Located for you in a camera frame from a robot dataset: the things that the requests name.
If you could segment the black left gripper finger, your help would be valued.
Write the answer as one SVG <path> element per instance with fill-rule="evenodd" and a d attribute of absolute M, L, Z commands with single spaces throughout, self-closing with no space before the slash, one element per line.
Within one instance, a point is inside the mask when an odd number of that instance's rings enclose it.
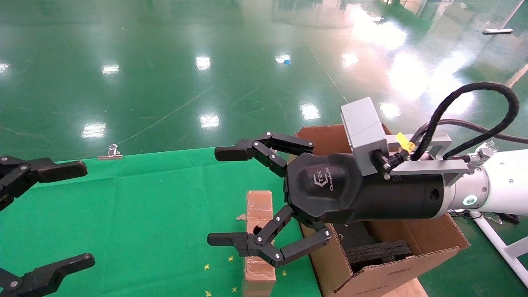
<path fill-rule="evenodd" d="M 0 269 L 2 297 L 44 297 L 58 291 L 64 278 L 95 265 L 90 253 L 54 262 L 25 273 L 19 277 Z"/>
<path fill-rule="evenodd" d="M 1 156 L 0 210 L 6 209 L 35 184 L 49 184 L 86 175 L 87 166 L 81 160 L 58 164 L 50 158 L 23 160 Z"/>

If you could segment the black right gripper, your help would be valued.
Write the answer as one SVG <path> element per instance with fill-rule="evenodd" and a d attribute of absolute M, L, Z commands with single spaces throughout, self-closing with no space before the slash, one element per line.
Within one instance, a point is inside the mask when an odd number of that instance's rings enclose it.
<path fill-rule="evenodd" d="M 285 177 L 285 205 L 260 231 L 210 233 L 211 246 L 233 246 L 241 257 L 260 257 L 277 268 L 309 255 L 328 244 L 332 233 L 324 223 L 429 219 L 441 212 L 445 194 L 440 174 L 363 176 L 352 154 L 313 155 L 315 143 L 290 135 L 266 132 L 240 139 L 234 146 L 215 148 L 219 162 L 258 160 L 279 177 Z M 289 164 L 277 152 L 298 156 Z M 296 218 L 315 233 L 281 249 L 272 241 Z"/>

